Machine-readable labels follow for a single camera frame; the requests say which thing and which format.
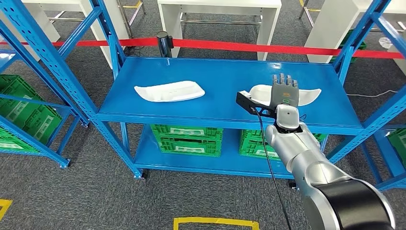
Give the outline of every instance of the shelf unit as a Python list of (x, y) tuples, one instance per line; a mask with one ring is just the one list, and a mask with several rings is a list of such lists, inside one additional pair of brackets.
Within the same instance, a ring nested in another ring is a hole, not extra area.
[[(347, 135), (347, 138), (327, 155), (333, 163), (382, 128), (406, 106), (406, 86), (403, 86), (366, 122), (361, 123), (342, 88), (351, 57), (374, 23), (379, 25), (397, 49), (406, 55), (405, 41), (382, 17), (382, 12), (390, 0), (372, 2), (333, 64), (126, 57), (104, 2), (90, 2), (94, 8), (93, 12), (73, 35), (82, 35), (88, 28), (86, 23), (91, 24), (95, 19), (104, 29), (111, 50), (115, 81), (100, 108), (95, 106), (64, 62), (66, 53), (61, 52), (62, 48), (57, 51), (52, 46), (21, 2), (0, 0), (0, 6), (8, 17), (14, 19), (13, 24), (19, 31), (31, 31), (28, 43), (39, 55), (46, 56), (43, 62), (132, 170), (135, 178), (142, 178), (143, 169), (270, 177), (270, 173), (265, 169), (266, 160), (248, 160), (245, 157), (242, 160), (243, 157), (239, 156), (236, 147), (231, 145), (234, 143), (238, 146), (234, 137), (237, 132), (235, 129), (259, 129), (255, 116), (248, 115), (235, 103), (236, 92), (249, 90), (255, 84), (269, 84), (273, 73), (292, 75), (304, 89), (322, 89), (320, 97), (314, 103), (300, 107), (299, 111), (306, 114), (305, 122), (312, 132)], [(66, 46), (74, 45), (78, 41), (73, 35), (66, 41)], [(151, 103), (140, 99), (133, 89), (135, 85), (150, 86), (181, 80), (197, 81), (205, 89), (206, 95), (191, 101)], [(120, 122), (123, 141), (112, 131), (108, 122)], [(272, 122), (271, 119), (265, 119), (264, 125)], [(150, 131), (145, 128), (133, 157), (129, 149), (126, 123), (224, 127), (225, 139), (228, 141), (223, 141), (223, 153), (220, 158), (161, 154)], [(276, 176), (291, 178), (284, 167), (278, 167), (275, 162), (272, 164), (277, 168)]]
[[(52, 79), (52, 77), (41, 67), (41, 65), (35, 60), (35, 58), (24, 48), (24, 46), (18, 41), (18, 39), (11, 33), (11, 31), (6, 27), (3, 22), (0, 22), (0, 35), (8, 42), (8, 44), (13, 48), (13, 50), (0, 50), (0, 72), (3, 72), (8, 66), (10, 66), (16, 60), (22, 60), (25, 62), (43, 81), (44, 83), (55, 93), (55, 95), (64, 103), (56, 104), (56, 103), (47, 103), (37, 100), (31, 100), (26, 98), (15, 97), (11, 95), (0, 94), (1, 98), (17, 100), (17, 101), (24, 101), (29, 103), (35, 104), (42, 104), (42, 105), (49, 105), (54, 108), (59, 115), (61, 115), (62, 120), (58, 127), (54, 130), (53, 134), (48, 140), (48, 143), (43, 144), (27, 134), (26, 132), (22, 131), (12, 122), (0, 116), (0, 127), (8, 130), (9, 132), (13, 133), (19, 139), (25, 141), (27, 144), (31, 145), (38, 152), (30, 152), (30, 151), (22, 151), (22, 150), (1, 150), (2, 153), (12, 153), (12, 154), (23, 154), (23, 155), (34, 155), (34, 156), (45, 156), (54, 161), (56, 161), (61, 168), (66, 168), (69, 166), (70, 159), (66, 159), (62, 156), (62, 151), (70, 136), (72, 135), (76, 125), (78, 122), (81, 122), (83, 126), (87, 127), (89, 124), (89, 119), (86, 115), (84, 115), (70, 100), (68, 95), (63, 91), (62, 88), (58, 86), (58, 84)], [(32, 37), (26, 36), (31, 42), (35, 42), (35, 39)], [(74, 117), (73, 122), (70, 124), (66, 134), (64, 135), (62, 141), (59, 143), (59, 147), (56, 151), (50, 149), (51, 144), (54, 142), (55, 137), (59, 134), (62, 126), (66, 123), (68, 117), (72, 115)]]

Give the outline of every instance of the white cable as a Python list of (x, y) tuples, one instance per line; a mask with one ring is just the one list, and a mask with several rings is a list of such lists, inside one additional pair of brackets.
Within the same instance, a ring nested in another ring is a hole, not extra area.
[(384, 95), (385, 93), (388, 93), (388, 92), (397, 93), (397, 91), (388, 90), (388, 91), (386, 91), (386, 92), (380, 93), (380, 94), (375, 95), (375, 96), (361, 95), (361, 94), (348, 94), (348, 93), (347, 93), (347, 95), (348, 95), (348, 96), (358, 96), (358, 97), (379, 97), (379, 96), (382, 96), (382, 95)]

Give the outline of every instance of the stacked green crates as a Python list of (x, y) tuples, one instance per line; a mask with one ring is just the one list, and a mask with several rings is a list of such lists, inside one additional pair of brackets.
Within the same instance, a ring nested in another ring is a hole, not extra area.
[[(0, 75), (0, 93), (43, 101), (18, 75)], [(54, 130), (62, 121), (61, 116), (50, 106), (5, 98), (0, 98), (0, 115), (43, 144), (48, 143)], [(1, 127), (0, 149), (37, 151)]]
[[(326, 138), (327, 134), (313, 134), (317, 141), (321, 142)], [(266, 148), (270, 160), (280, 161), (275, 150), (266, 143)], [(266, 158), (264, 145), (262, 143), (261, 130), (242, 130), (239, 146), (239, 154), (249, 157)]]
[[(352, 33), (352, 29), (348, 31), (348, 33), (345, 35), (344, 39), (342, 40), (341, 44), (339, 45), (339, 49), (342, 49), (345, 45), (345, 43), (347, 42), (347, 40), (349, 39), (351, 33)], [(367, 48), (367, 44), (365, 44), (365, 42), (362, 42), (360, 47), (358, 47), (358, 50), (364, 50)], [(337, 56), (333, 56), (330, 60), (330, 63), (333, 63), (336, 60)], [(354, 63), (358, 58), (357, 57), (351, 57), (351, 61), (350, 63)]]
[(219, 157), (222, 128), (150, 125), (161, 152)]
[(0, 152), (2, 150), (15, 150), (24, 152), (39, 152), (34, 147), (20, 140), (12, 133), (0, 127)]
[(392, 132), (388, 135), (388, 139), (406, 167), (406, 128), (399, 128)]

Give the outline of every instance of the red barrier tape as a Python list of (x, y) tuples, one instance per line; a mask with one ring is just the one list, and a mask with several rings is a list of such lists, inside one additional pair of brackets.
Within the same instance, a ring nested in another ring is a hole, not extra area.
[[(62, 46), (64, 42), (53, 42), (54, 46)], [(7, 42), (0, 42), (0, 45), (6, 45)], [(155, 37), (133, 38), (120, 40), (122, 46), (157, 46), (158, 41)], [(205, 40), (173, 39), (174, 46), (184, 48), (217, 49), (247, 52), (269, 52), (280, 54), (313, 54), (313, 55), (334, 55), (340, 53), (340, 49), (310, 48), (302, 46), (266, 46), (235, 42), (217, 42)], [(76, 46), (108, 46), (107, 41), (79, 41)], [(404, 59), (401, 53), (385, 52), (376, 50), (357, 50), (354, 57), (358, 58), (383, 58), (383, 59)]]

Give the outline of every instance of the robotic arm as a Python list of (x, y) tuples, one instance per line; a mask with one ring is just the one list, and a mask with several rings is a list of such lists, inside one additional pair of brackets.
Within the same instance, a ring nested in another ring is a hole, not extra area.
[(385, 196), (371, 184), (351, 177), (330, 163), (320, 144), (299, 121), (297, 82), (273, 76), (269, 106), (252, 100), (246, 91), (237, 103), (249, 113), (275, 118), (265, 132), (286, 169), (294, 176), (306, 216), (314, 230), (394, 230), (395, 219)]

